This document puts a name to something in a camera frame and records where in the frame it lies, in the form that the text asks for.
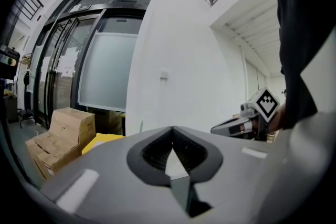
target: ceiling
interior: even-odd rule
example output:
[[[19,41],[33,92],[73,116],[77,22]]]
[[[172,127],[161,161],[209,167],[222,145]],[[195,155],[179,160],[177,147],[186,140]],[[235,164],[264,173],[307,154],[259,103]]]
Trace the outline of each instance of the ceiling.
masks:
[[[277,0],[253,0],[248,9],[226,23],[262,59],[271,76],[281,75]]]

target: yellow object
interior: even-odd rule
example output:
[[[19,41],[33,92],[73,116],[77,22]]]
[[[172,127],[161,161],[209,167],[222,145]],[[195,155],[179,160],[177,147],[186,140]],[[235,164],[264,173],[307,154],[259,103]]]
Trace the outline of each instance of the yellow object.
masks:
[[[96,146],[99,146],[100,144],[103,144],[105,142],[113,141],[123,138],[122,135],[119,134],[100,134],[97,133],[96,137],[82,150],[82,155],[84,155],[86,152],[90,151]]]

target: gray floor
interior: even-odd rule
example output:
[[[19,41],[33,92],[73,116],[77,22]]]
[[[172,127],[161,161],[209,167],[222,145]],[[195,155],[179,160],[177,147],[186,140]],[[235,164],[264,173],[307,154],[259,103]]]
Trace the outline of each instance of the gray floor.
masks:
[[[26,141],[36,135],[46,132],[46,129],[38,124],[35,125],[32,120],[22,122],[22,129],[18,122],[9,124],[8,128],[14,151],[18,156],[22,167],[30,180],[40,188],[44,181],[28,153]]]

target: person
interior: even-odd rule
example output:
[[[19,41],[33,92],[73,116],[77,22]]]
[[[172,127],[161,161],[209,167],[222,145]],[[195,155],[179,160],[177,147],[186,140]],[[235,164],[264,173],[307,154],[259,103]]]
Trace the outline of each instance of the person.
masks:
[[[269,133],[293,128],[317,112],[300,74],[336,25],[335,3],[336,0],[278,0],[279,56],[287,97],[270,121]]]

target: white wall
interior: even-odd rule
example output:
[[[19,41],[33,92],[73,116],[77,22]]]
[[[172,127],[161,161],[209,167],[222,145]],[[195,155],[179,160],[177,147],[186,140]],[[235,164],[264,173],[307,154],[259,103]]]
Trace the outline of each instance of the white wall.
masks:
[[[284,104],[285,96],[283,93],[284,89],[286,88],[285,77],[270,77],[269,78],[269,90],[271,93],[279,98],[280,104]]]
[[[168,125],[209,132],[245,101],[239,47],[205,21],[204,0],[151,0],[129,77],[126,134]],[[169,78],[160,80],[161,71]]]

